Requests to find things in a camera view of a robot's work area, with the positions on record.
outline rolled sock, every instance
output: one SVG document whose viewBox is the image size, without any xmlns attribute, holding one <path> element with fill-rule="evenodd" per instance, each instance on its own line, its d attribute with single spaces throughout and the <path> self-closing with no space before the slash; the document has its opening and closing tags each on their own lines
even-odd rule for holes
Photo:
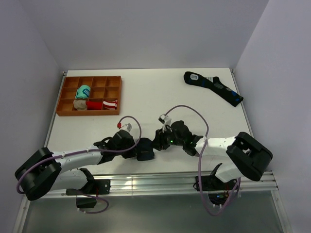
<svg viewBox="0 0 311 233">
<path fill-rule="evenodd" d="M 88 110 L 101 110 L 102 109 L 102 102 L 86 101 L 86 105 L 87 105 Z"/>
<path fill-rule="evenodd" d="M 74 100 L 73 106 L 77 110 L 86 110 L 87 109 L 87 105 L 86 105 L 85 100 Z"/>
<path fill-rule="evenodd" d="M 105 109 L 114 110 L 117 108 L 118 101 L 103 101 L 103 106 Z"/>
</svg>

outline white table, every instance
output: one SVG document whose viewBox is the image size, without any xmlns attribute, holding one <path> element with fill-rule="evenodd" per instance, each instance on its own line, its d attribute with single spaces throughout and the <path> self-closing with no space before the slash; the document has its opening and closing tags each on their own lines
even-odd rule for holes
<svg viewBox="0 0 311 233">
<path fill-rule="evenodd" d="M 118 116 L 55 116 L 48 148 L 51 151 L 66 151 L 86 148 L 105 137 L 113 136 L 118 130 L 117 123 L 122 116 L 134 116 L 142 126 L 142 136 L 154 139 L 162 124 L 158 117 L 170 108 L 185 104 L 199 111 L 209 123 L 208 137 L 229 137 L 249 128 L 241 104 L 233 107 L 212 91 L 185 84 L 183 75 L 193 71 L 203 76 L 218 76 L 221 82 L 236 90 L 228 68 L 189 68 L 189 69 L 119 69 L 119 70 L 72 70 L 69 76 L 109 76 L 121 75 L 121 111 Z M 190 131 L 204 135 L 206 127 L 201 118 L 190 109 L 178 108 L 169 116 L 172 122 L 183 120 Z M 131 134 L 138 137 L 138 127 L 131 119 Z M 231 163 L 227 158 L 206 156 L 202 170 L 213 170 L 218 163 Z M 139 162 L 136 159 L 123 159 L 121 156 L 112 162 L 98 166 L 86 166 L 93 174 L 142 174 L 164 172 L 189 172 L 198 170 L 198 158 L 191 157 L 181 147 L 171 146 L 165 151 L 155 150 L 155 159 Z"/>
</svg>

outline brown wooden box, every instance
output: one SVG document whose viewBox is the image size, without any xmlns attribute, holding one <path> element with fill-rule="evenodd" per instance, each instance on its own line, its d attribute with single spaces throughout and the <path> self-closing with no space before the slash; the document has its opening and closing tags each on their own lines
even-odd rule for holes
<svg viewBox="0 0 311 233">
<path fill-rule="evenodd" d="M 56 113 L 59 116 L 100 116 L 119 115 L 121 103 L 121 76 L 66 77 L 57 104 Z M 88 85 L 91 92 L 89 101 L 101 102 L 101 110 L 78 111 L 73 107 L 76 91 L 82 85 Z M 103 101 L 118 100 L 116 110 L 104 109 Z"/>
</svg>

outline wire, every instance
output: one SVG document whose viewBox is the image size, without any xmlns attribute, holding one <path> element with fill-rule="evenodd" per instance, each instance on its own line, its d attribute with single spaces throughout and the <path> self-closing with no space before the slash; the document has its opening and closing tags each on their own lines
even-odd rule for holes
<svg viewBox="0 0 311 233">
<path fill-rule="evenodd" d="M 191 108 L 191 107 L 189 107 L 189 106 L 187 106 L 187 105 L 177 105 L 177 106 L 171 108 L 170 110 L 168 110 L 167 113 L 166 113 L 165 115 L 167 115 L 167 114 L 168 114 L 169 112 L 171 112 L 173 109 L 178 108 L 178 107 L 189 108 L 189 109 L 193 110 L 196 114 L 198 114 L 198 115 L 200 116 L 200 118 L 204 121 L 204 123 L 205 123 L 205 125 L 206 125 L 206 127 L 207 127 L 207 131 L 206 131 L 206 133 L 205 133 L 205 137 L 207 137 L 208 131 L 209 131 L 208 123 L 207 123 L 207 121 L 204 119 L 204 117 L 203 117 L 198 111 L 196 111 L 195 109 L 193 109 L 193 108 Z M 202 149 L 201 149 L 201 151 L 200 151 L 200 153 L 199 153 L 199 165 L 198 165 L 198 173 L 199 173 L 199 174 L 198 174 L 198 177 L 199 177 L 200 195 L 201 195 L 201 200 L 202 200 L 202 203 L 203 203 L 203 206 L 204 206 L 205 210 L 206 210 L 210 215 L 212 215 L 212 216 L 218 216 L 219 214 L 221 214 L 221 213 L 224 211 L 225 207 L 230 203 L 230 196 L 231 196 L 231 194 L 234 192 L 234 190 L 237 189 L 238 184 L 241 183 L 241 179 L 238 178 L 238 182 L 236 182 L 236 184 L 234 185 L 232 191 L 231 191 L 230 194 L 229 194 L 229 197 L 227 198 L 227 200 L 226 200 L 225 203 L 223 204 L 222 208 L 221 208 L 217 213 L 212 212 L 212 211 L 209 209 L 209 207 L 208 207 L 208 205 L 207 205 L 207 203 L 206 203 L 206 200 L 205 200 L 204 195 L 203 195 L 203 190 L 202 190 L 201 163 L 202 163 L 203 151 L 204 151 L 204 149 L 205 149 L 206 146 L 207 146 L 207 140 L 205 141 L 205 143 L 204 143 L 204 145 L 203 145 L 203 147 L 202 147 Z"/>
<path fill-rule="evenodd" d="M 130 148 L 127 148 L 127 149 L 124 149 L 124 150 L 104 150 L 104 149 L 80 150 L 80 151 L 75 151 L 75 152 L 71 152 L 71 153 L 65 154 L 64 157 L 74 156 L 74 155 L 77 155 L 77 154 L 83 154 L 83 153 L 94 152 L 94 151 L 96 151 L 96 152 L 100 151 L 100 152 L 123 153 L 123 152 L 126 152 L 126 151 L 129 151 L 129 150 L 133 149 L 135 146 L 137 146 L 138 142 L 140 141 L 141 133 L 142 133 L 141 126 L 140 126 L 140 123 L 138 122 L 138 120 L 137 120 L 135 117 L 133 117 L 133 116 L 124 116 L 124 117 L 122 117 L 122 118 L 119 120 L 118 124 L 121 123 L 121 121 L 124 120 L 125 118 L 131 118 L 131 119 L 133 119 L 133 120 L 137 123 L 138 128 L 139 128 L 139 137 L 138 137 L 137 141 L 135 142 L 135 144 L 134 144 L 133 146 L 131 146 Z M 21 184 L 21 182 L 23 181 L 23 179 L 27 176 L 27 174 L 29 174 L 29 173 L 30 173 L 33 169 L 35 169 L 36 167 L 38 167 L 38 166 L 40 166 L 40 165 L 42 165 L 42 164 L 44 164 L 44 163 L 46 163 L 46 162 L 48 162 L 48 161 L 55 160 L 55 159 L 60 159 L 60 158 L 63 158 L 63 156 L 62 156 L 62 155 L 53 156 L 53 157 L 50 157 L 50 158 L 41 160 L 40 162 L 38 162 L 38 163 L 36 163 L 35 165 L 31 166 L 27 171 L 25 171 L 25 173 L 24 173 L 24 174 L 20 177 L 20 179 L 18 180 L 17 186 L 16 186 L 16 191 L 17 191 L 18 193 L 20 193 L 20 194 L 25 194 L 25 192 L 21 191 L 19 187 L 20 187 L 20 184 Z M 79 191 L 79 190 L 76 190 L 76 191 L 77 191 L 79 194 L 84 195 L 84 196 L 86 196 L 86 197 L 94 198 L 94 199 L 97 199 L 97 200 L 102 200 L 102 201 L 104 201 L 104 202 L 107 203 L 107 206 L 106 206 L 104 209 L 100 210 L 100 211 L 89 212 L 89 211 L 80 210 L 80 211 L 82 211 L 82 212 L 84 212 L 84 213 L 86 213 L 86 214 L 98 214 L 98 213 L 101 213 L 101 212 L 105 211 L 105 210 L 108 208 L 108 206 L 109 206 L 109 202 L 108 202 L 106 199 L 104 199 L 104 198 L 91 196 L 91 195 L 89 195 L 89 194 L 84 194 L 84 193 L 82 193 L 82 192 Z"/>
</svg>

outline wall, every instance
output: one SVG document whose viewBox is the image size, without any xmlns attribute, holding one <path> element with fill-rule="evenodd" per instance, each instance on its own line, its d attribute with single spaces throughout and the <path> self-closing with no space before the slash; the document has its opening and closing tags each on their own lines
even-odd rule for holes
<svg viewBox="0 0 311 233">
<path fill-rule="evenodd" d="M 17 0 L 0 1 L 0 225 L 11 232 L 20 206 L 14 172 L 46 137 L 61 73 Z"/>
<path fill-rule="evenodd" d="M 235 67 L 268 0 L 20 0 L 63 69 Z"/>
<path fill-rule="evenodd" d="M 311 1 L 270 0 L 236 67 L 295 233 L 310 232 Z"/>
</svg>

